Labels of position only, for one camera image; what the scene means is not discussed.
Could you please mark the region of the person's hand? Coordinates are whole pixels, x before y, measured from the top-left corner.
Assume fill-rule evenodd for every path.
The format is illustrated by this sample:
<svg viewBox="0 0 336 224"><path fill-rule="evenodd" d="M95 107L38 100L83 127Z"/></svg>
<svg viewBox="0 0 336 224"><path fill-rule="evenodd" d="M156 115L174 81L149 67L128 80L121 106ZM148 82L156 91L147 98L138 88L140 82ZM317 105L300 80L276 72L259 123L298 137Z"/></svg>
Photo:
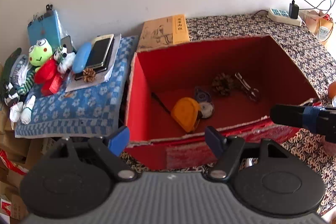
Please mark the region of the person's hand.
<svg viewBox="0 0 336 224"><path fill-rule="evenodd" d="M328 141L324 141L323 142L323 147L324 147L325 152L328 155L330 155L332 157L336 156L336 144L335 143L330 143Z"/></svg>

